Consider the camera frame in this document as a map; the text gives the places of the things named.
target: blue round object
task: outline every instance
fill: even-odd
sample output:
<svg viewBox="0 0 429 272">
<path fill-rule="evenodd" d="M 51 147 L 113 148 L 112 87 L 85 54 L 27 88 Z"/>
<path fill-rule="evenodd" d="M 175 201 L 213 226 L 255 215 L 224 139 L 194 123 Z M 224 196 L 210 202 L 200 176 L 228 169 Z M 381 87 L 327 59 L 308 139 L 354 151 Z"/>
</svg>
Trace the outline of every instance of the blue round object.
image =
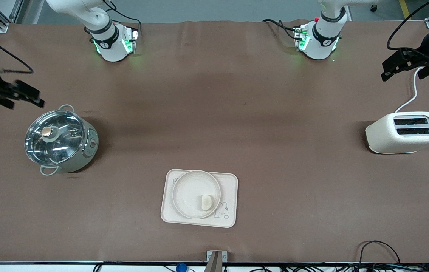
<svg viewBox="0 0 429 272">
<path fill-rule="evenodd" d="M 187 265 L 183 262 L 178 263 L 176 265 L 176 272 L 187 272 Z"/>
</svg>

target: table surface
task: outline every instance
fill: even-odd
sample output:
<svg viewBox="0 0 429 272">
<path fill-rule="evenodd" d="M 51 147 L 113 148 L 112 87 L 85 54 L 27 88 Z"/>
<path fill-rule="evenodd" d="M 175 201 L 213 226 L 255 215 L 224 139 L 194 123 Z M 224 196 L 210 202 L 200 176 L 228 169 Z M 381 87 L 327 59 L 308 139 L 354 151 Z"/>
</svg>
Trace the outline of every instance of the table surface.
<svg viewBox="0 0 429 272">
<path fill-rule="evenodd" d="M 83 27 L 11 25 L 0 44 L 35 74 L 44 109 L 0 107 L 0 260 L 355 261 L 382 240 L 429 262 L 429 148 L 375 155 L 365 127 L 411 96 L 413 73 L 382 82 L 398 22 L 350 22 L 326 60 L 309 60 L 273 25 L 143 26 L 137 55 L 109 63 Z M 394 45 L 416 47 L 424 23 Z M 0 68 L 21 68 L 0 51 Z M 429 111 L 429 79 L 405 110 Z M 28 126 L 72 104 L 99 132 L 84 170 L 43 177 L 24 152 Z M 239 178 L 230 229 L 161 220 L 167 172 Z M 370 246 L 365 261 L 388 262 Z"/>
</svg>

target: cooking pot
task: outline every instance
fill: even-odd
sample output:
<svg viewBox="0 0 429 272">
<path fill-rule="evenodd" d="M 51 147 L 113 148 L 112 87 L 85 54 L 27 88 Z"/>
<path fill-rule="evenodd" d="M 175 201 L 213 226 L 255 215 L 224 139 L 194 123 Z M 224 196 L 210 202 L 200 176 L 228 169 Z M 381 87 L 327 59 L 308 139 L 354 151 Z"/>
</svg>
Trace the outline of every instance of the cooking pot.
<svg viewBox="0 0 429 272">
<path fill-rule="evenodd" d="M 74 113 L 71 105 L 43 114 L 26 132 L 26 155 L 40 165 L 40 172 L 45 176 L 83 168 L 97 149 L 97 131 Z"/>
</svg>

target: plate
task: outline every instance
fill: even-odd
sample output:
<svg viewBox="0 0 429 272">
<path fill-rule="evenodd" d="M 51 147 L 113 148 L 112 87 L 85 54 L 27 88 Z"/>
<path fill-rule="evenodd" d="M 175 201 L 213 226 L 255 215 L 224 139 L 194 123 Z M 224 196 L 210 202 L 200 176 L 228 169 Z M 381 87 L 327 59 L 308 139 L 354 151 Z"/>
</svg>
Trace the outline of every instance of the plate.
<svg viewBox="0 0 429 272">
<path fill-rule="evenodd" d="M 202 210 L 201 198 L 211 196 L 209 210 Z M 211 215 L 221 199 L 219 182 L 213 175 L 201 170 L 193 170 L 179 177 L 174 184 L 172 200 L 176 210 L 184 217 L 202 219 Z"/>
</svg>

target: pot lid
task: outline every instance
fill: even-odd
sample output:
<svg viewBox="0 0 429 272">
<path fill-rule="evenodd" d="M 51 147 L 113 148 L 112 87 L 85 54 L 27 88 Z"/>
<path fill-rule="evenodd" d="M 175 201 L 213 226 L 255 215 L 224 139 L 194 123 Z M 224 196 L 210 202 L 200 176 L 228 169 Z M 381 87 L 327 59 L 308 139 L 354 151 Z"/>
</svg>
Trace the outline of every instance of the pot lid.
<svg viewBox="0 0 429 272">
<path fill-rule="evenodd" d="M 55 165 L 76 154 L 84 143 L 82 120 L 68 110 L 54 110 L 36 119 L 26 132 L 25 150 L 40 165 Z"/>
</svg>

